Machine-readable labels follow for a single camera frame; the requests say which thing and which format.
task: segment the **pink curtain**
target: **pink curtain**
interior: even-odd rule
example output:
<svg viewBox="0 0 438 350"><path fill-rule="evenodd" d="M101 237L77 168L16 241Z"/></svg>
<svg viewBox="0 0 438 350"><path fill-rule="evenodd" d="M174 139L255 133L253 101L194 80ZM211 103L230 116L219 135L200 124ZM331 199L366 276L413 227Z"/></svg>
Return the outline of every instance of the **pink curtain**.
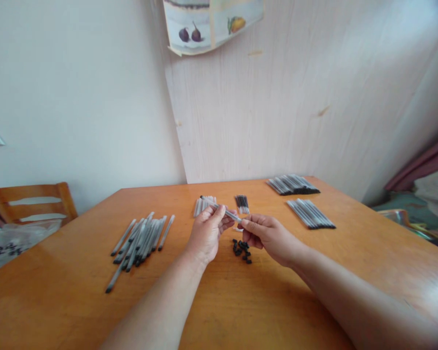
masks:
<svg viewBox="0 0 438 350"><path fill-rule="evenodd" d="M410 163L397 174L385 189L388 191L409 191L414 186L414 181L438 171L438 143Z"/></svg>

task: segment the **orange tabletop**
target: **orange tabletop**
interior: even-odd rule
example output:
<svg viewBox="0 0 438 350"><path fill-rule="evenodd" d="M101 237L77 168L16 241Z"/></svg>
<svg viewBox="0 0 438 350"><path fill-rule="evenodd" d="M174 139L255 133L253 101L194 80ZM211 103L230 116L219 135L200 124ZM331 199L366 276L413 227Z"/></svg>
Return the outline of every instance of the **orange tabletop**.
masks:
<svg viewBox="0 0 438 350"><path fill-rule="evenodd" d="M123 189L0 269L0 349L94 349L182 251L196 199L217 197L235 208L275 216L304 243L328 255L438 324L438 248L308 177L321 194L279 196L264 180ZM336 230L310 231L285 204L311 199ZM122 272L110 252L133 218L175 214L161 252ZM201 280L181 349L349 349L350 340L311 290L264 250L253 264L233 254L227 230Z"/></svg>

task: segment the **chair backrest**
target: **chair backrest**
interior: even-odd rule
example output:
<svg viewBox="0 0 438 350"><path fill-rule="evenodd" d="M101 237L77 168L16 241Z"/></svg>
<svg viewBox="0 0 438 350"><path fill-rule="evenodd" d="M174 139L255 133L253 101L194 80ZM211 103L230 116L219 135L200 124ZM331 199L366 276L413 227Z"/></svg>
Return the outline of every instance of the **chair backrest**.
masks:
<svg viewBox="0 0 438 350"><path fill-rule="evenodd" d="M10 205L10 202L25 198L55 197L60 198L57 203L18 204ZM35 185L0 188L0 215L9 224L28 224L33 221L21 221L31 215L58 213L66 215L62 219L62 225L78 217L74 207L72 195L66 182L56 185Z"/></svg>

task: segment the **fruit illustration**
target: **fruit illustration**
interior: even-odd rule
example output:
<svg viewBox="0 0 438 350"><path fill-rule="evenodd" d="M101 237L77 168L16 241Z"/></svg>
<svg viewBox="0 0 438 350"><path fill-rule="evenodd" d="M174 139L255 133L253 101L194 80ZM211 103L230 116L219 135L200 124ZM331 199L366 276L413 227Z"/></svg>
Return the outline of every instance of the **fruit illustration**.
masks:
<svg viewBox="0 0 438 350"><path fill-rule="evenodd" d="M194 22L193 22L193 25L195 26L195 30L191 34L191 39L193 41L200 42L201 41L201 33L198 30L198 28L196 27L196 24Z"/></svg>
<svg viewBox="0 0 438 350"><path fill-rule="evenodd" d="M238 32L245 27L246 21L243 17L232 17L227 19L227 28L229 28L229 35Z"/></svg>
<svg viewBox="0 0 438 350"><path fill-rule="evenodd" d="M179 31L180 40L183 42L188 42L190 40L190 35L188 35L188 32L186 30L187 28L183 28Z"/></svg>

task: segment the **person's left hand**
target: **person's left hand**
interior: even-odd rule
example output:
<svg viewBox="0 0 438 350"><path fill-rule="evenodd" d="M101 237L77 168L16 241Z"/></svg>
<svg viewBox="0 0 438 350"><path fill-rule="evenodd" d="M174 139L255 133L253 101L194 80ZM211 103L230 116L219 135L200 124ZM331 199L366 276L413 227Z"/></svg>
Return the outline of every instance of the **person's left hand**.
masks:
<svg viewBox="0 0 438 350"><path fill-rule="evenodd" d="M216 257L220 235L234 225L233 219L224 216L225 210L224 205L217 209L209 206L193 223L186 250L205 264L209 264Z"/></svg>

